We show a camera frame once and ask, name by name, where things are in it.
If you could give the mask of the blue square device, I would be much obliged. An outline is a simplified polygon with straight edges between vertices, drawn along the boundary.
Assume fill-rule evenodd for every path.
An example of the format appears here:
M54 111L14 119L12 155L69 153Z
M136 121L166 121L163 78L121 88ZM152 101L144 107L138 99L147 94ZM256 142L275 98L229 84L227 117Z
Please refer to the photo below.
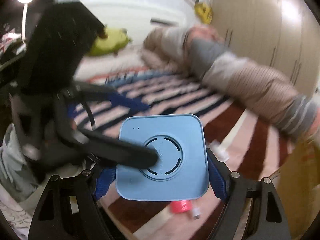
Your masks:
M157 151L150 168L117 166L116 190L127 200L193 200L208 190L208 161L201 120L193 114L134 116L120 128L119 139Z

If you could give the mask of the pink cosmetic tube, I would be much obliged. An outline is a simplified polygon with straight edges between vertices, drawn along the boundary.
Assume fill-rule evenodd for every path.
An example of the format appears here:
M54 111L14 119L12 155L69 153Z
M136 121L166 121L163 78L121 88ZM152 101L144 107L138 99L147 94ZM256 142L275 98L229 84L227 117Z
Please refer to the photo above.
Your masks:
M193 206L190 200L172 201L169 206L170 206L170 212L173 214L185 213L193 209Z

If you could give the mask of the brown cardboard box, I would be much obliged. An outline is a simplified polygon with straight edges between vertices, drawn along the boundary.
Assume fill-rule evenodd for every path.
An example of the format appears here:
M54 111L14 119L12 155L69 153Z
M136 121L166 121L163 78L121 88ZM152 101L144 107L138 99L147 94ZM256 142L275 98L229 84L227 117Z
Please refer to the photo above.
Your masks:
M282 202L292 239L301 239L319 213L319 146L299 140L271 176Z

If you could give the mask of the star patterned grey fabric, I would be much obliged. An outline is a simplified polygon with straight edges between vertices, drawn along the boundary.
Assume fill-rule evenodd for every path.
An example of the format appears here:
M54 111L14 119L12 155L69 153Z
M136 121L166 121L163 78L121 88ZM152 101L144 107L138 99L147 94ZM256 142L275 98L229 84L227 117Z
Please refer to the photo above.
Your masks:
M49 175L39 182L27 165L21 151L15 125L5 132L1 146L1 184L18 203L37 203L44 191Z

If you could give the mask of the green plush toy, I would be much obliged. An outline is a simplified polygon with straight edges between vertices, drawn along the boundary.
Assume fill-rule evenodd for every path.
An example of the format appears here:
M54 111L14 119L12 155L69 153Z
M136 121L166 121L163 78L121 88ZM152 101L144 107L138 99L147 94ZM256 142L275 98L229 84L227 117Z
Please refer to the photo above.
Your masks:
M87 56L103 56L117 53L132 42L132 39L127 35L126 29L105 27L104 31L107 38L97 37Z

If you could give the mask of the white desk lamp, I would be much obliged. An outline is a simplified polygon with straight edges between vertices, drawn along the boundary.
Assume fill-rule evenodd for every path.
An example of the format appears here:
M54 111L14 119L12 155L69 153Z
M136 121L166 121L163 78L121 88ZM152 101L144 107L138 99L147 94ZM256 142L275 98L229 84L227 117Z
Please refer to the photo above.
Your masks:
M27 11L28 11L28 4L31 3L33 0L18 0L19 3L23 4L23 13L22 13L22 41L25 42L25 28L26 28L26 19L27 19Z

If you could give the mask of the striped fleece blanket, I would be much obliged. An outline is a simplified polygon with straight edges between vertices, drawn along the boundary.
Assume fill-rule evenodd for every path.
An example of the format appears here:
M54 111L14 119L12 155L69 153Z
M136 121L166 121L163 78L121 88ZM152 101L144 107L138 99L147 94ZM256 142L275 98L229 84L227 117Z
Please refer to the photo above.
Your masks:
M161 157L169 157L168 168L160 160L150 173L163 182L182 178L170 192L192 192L193 206L200 216L190 213L174 214L169 203L157 200L125 199L115 185L101 198L101 205L128 239L207 239L224 204L216 198L210 186L203 186L204 156L196 144L207 146L217 142L226 153L226 164L248 179L271 175L292 151L285 134L258 117L243 105L227 96L210 90L192 77L170 75L143 68L130 72L108 73L94 80L100 85L114 85L127 98L147 103L149 108L139 112L110 101L90 103L95 122L91 123L81 105L74 110L78 127L95 129L109 137L119 136L122 124L141 117L143 126L131 130L142 142L144 131L155 130L158 139L154 146L168 144L170 151L160 150Z

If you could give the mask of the striped rolled duvet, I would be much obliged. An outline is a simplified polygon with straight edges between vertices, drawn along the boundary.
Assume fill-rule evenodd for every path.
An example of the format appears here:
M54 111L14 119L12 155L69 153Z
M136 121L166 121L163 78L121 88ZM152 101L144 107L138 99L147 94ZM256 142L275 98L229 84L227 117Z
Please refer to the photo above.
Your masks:
M155 28L143 42L141 57L152 69L193 74L293 139L319 143L319 106L282 72L231 52L211 25Z

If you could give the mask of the yellow ukulele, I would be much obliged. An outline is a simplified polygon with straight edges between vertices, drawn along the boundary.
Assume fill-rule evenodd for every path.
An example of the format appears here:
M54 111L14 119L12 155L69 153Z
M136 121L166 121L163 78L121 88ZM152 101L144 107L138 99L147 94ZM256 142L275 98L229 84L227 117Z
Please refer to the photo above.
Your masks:
M200 0L191 0L195 15L203 24L211 24L213 19L213 10L209 3L201 2Z

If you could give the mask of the beige wooden wardrobe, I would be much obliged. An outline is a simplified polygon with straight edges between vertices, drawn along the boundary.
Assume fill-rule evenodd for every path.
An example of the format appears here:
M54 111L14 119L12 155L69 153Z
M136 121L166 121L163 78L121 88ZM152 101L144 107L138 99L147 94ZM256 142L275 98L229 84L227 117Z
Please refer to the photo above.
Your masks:
M211 0L213 26L238 56L283 72L309 97L319 77L319 24L303 0Z

